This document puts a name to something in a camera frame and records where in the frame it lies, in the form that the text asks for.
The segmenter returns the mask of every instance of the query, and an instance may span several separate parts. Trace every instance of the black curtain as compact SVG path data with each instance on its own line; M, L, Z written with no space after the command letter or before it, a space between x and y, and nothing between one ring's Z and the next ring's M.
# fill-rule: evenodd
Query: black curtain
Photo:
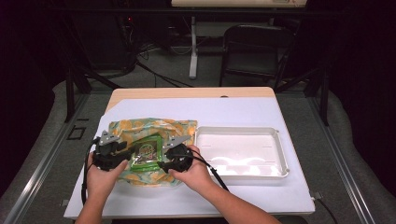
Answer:
M330 88L347 112L356 149L382 184L396 196L396 7L364 7L331 73Z
M0 193L20 170L46 122L54 101L52 88L64 70L51 50L50 31L30 1L0 6L1 152Z

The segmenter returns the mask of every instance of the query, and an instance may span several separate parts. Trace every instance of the white tray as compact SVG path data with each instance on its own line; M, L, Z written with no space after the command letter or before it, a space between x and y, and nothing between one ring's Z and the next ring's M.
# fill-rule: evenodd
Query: white tray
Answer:
M199 127L195 143L223 180L279 179L290 171L274 128Z

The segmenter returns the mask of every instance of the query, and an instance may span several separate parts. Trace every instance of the black chair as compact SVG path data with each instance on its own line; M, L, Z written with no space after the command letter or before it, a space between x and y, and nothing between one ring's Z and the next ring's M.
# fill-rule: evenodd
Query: black chair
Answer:
M224 33L219 86L225 75L282 79L294 41L294 33L283 27L236 25Z

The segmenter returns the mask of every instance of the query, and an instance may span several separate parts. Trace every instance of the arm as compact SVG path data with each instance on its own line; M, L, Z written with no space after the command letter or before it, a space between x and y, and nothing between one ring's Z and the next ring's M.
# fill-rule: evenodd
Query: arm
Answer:
M88 164L92 164L92 153L88 158ZM99 170L92 165L87 176L88 198L82 208L76 223L102 223L102 212L111 190L116 184L117 177L125 169L127 161L123 161L114 170L109 172Z
M198 147L189 146L189 148L199 152ZM189 188L212 203L231 224L279 223L273 216L259 207L236 197L217 185L210 177L206 166L198 160L192 162L188 172L179 173L175 170L169 170L169 174L183 181Z

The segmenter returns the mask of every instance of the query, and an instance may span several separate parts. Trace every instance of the person's left hand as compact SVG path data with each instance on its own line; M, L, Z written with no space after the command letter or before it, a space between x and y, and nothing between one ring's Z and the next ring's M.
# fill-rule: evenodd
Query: person's left hand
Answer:
M88 158L88 165L91 165L87 174L88 200L90 197L94 197L105 202L116 184L117 177L126 168L128 161L123 161L115 169L107 172L99 170L92 164L92 156L93 153L91 152Z

